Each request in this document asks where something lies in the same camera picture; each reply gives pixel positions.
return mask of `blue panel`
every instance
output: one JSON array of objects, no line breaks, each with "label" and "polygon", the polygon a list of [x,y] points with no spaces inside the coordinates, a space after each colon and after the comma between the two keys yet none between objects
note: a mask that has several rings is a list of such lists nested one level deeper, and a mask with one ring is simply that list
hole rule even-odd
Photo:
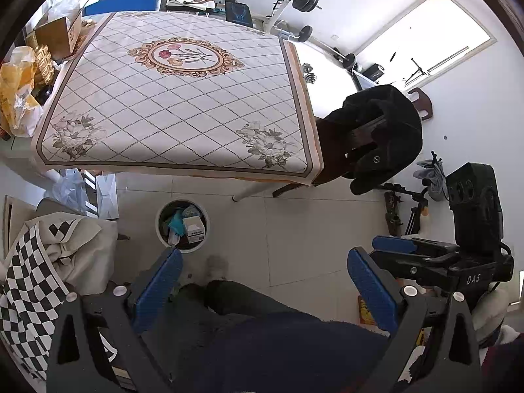
[{"label": "blue panel", "polygon": [[381,281],[362,259],[357,251],[347,255],[347,271],[366,302],[378,327],[393,335],[397,332],[397,306]]},{"label": "blue panel", "polygon": [[411,254],[417,251],[417,246],[409,239],[394,238],[392,236],[375,236],[373,249],[378,251],[392,251],[394,253]]},{"label": "blue panel", "polygon": [[137,334],[151,328],[158,312],[163,308],[167,297],[177,283],[182,267],[182,254],[175,248],[136,303],[133,329]]},{"label": "blue panel", "polygon": [[85,16],[121,11],[155,11],[157,0],[100,0],[84,9]]}]

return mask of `dark pants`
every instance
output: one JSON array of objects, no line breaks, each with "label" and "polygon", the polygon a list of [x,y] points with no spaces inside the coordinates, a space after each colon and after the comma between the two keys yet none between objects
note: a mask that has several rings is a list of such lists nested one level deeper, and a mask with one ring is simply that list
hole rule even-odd
[{"label": "dark pants", "polygon": [[189,284],[166,303],[142,339],[173,380],[218,333],[253,317],[281,312],[298,310],[237,282],[212,281],[206,287]]}]

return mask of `white box in trash can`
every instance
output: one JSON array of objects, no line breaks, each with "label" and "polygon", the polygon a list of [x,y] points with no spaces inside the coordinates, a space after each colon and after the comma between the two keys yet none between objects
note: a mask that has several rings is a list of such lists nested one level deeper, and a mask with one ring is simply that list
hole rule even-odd
[{"label": "white box in trash can", "polygon": [[190,244],[204,240],[205,227],[199,216],[184,218],[182,222]]}]

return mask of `trash can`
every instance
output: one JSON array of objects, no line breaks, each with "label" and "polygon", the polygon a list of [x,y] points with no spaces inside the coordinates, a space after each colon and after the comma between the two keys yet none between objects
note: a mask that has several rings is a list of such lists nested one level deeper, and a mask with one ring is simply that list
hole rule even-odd
[{"label": "trash can", "polygon": [[168,244],[169,231],[166,228],[164,228],[166,220],[170,220],[172,216],[174,216],[177,208],[180,208],[180,207],[187,208],[190,205],[194,205],[202,214],[201,219],[202,219],[202,223],[205,228],[205,235],[204,235],[203,240],[201,240],[200,242],[192,243],[192,244],[188,243],[187,236],[181,237],[180,242],[175,246],[183,254],[192,253],[198,250],[208,240],[210,223],[209,223],[208,213],[206,212],[204,207],[192,199],[180,197],[164,205],[159,210],[155,218],[155,230],[157,232],[158,239],[164,244],[164,246],[169,247],[170,246]]}]

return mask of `white trash can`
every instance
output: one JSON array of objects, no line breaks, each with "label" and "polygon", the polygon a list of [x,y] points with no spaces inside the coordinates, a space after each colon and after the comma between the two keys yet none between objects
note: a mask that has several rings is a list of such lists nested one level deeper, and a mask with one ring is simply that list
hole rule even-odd
[{"label": "white trash can", "polygon": [[186,197],[180,197],[164,205],[158,211],[157,216],[155,218],[155,230],[157,232],[158,239],[160,240],[160,242],[164,244],[165,247],[169,247],[170,245],[167,243],[168,241],[167,235],[161,232],[162,223],[164,223],[166,219],[171,218],[175,214],[177,207],[184,207],[184,206],[189,207],[191,204],[193,204],[196,208],[198,208],[199,211],[202,213],[202,223],[204,224],[204,227],[205,227],[205,236],[204,236],[204,240],[197,242],[197,243],[193,243],[193,244],[180,244],[179,243],[177,244],[176,248],[178,248],[182,254],[192,253],[198,250],[208,240],[210,222],[209,222],[208,213],[206,212],[205,208],[192,199],[189,199]]}]

